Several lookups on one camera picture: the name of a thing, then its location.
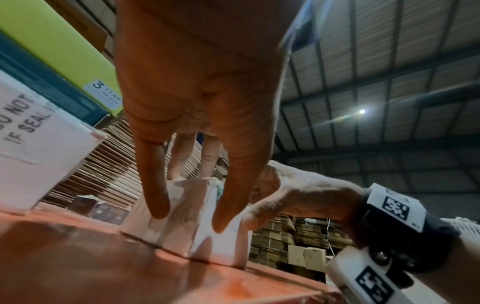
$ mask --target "black wrist strap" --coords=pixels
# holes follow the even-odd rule
[[[409,272],[426,272],[440,267],[461,234],[428,212],[422,232],[417,232],[370,205],[361,223],[371,234],[373,244],[370,246],[388,253]]]

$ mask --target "forearm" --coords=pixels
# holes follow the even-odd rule
[[[451,304],[475,303],[480,294],[480,246],[459,238],[443,266],[414,275]]]

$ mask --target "green box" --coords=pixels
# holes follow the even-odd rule
[[[43,0],[0,0],[0,31],[117,116],[115,67]]]

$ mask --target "hand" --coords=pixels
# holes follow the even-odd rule
[[[228,151],[215,231],[247,205],[272,152],[287,62],[279,44],[303,3],[117,0],[115,65],[153,217],[170,211],[163,146],[173,133],[169,178],[181,172],[198,131],[219,139],[205,143],[202,162],[218,156],[220,141]]]
[[[243,217],[246,229],[254,230],[278,214],[327,218],[349,224],[362,206],[363,188],[344,180],[326,177],[268,162],[250,197],[256,202]]]

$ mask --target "orange table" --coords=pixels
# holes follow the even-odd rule
[[[40,204],[0,213],[4,303],[334,303],[320,282],[249,263],[246,270],[183,259],[118,226]]]

